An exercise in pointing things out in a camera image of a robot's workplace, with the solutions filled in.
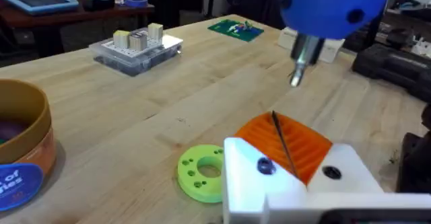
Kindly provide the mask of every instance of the black screw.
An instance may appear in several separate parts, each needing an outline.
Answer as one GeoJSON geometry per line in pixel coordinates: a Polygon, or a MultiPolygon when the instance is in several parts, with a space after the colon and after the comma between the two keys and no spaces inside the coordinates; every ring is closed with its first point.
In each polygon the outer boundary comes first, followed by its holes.
{"type": "Polygon", "coordinates": [[[282,9],[289,9],[292,6],[292,0],[280,0],[280,5],[282,9]]]}
{"type": "Polygon", "coordinates": [[[262,174],[273,174],[275,173],[275,166],[270,159],[262,157],[257,162],[257,170],[262,174]]]}
{"type": "Polygon", "coordinates": [[[351,24],[361,22],[365,13],[361,9],[353,9],[347,15],[347,21],[351,24]]]}
{"type": "Polygon", "coordinates": [[[325,166],[322,167],[323,173],[333,180],[341,179],[341,172],[334,166],[325,166]]]}

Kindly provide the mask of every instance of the screw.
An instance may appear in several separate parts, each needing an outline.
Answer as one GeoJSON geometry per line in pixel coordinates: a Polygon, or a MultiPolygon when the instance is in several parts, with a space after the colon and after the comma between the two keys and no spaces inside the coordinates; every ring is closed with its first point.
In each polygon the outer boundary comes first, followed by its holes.
{"type": "Polygon", "coordinates": [[[275,173],[275,166],[270,159],[262,157],[257,162],[257,170],[262,174],[271,175],[275,173]]]}

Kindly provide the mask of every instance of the blue label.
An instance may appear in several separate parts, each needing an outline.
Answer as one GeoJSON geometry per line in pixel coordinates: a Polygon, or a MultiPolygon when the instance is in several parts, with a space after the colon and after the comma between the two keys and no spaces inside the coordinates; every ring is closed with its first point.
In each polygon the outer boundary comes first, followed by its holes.
{"type": "Polygon", "coordinates": [[[32,163],[0,165],[0,211],[29,201],[42,185],[43,173],[32,163]]]}

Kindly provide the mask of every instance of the black tool case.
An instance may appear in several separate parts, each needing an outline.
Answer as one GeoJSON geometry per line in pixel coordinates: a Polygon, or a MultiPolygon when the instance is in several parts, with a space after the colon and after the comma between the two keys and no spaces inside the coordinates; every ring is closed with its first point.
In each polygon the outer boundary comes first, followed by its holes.
{"type": "Polygon", "coordinates": [[[384,79],[431,103],[431,60],[381,44],[358,53],[352,70],[371,79],[384,79]]]}

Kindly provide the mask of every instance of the metal shaft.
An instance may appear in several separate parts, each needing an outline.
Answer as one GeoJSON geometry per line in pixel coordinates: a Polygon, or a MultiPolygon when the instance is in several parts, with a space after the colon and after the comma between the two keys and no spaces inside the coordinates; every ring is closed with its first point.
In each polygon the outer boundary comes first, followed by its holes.
{"type": "Polygon", "coordinates": [[[299,33],[295,39],[290,57],[295,60],[295,69],[290,78],[290,85],[300,85],[305,68],[314,65],[322,51],[325,39],[299,33]]]}

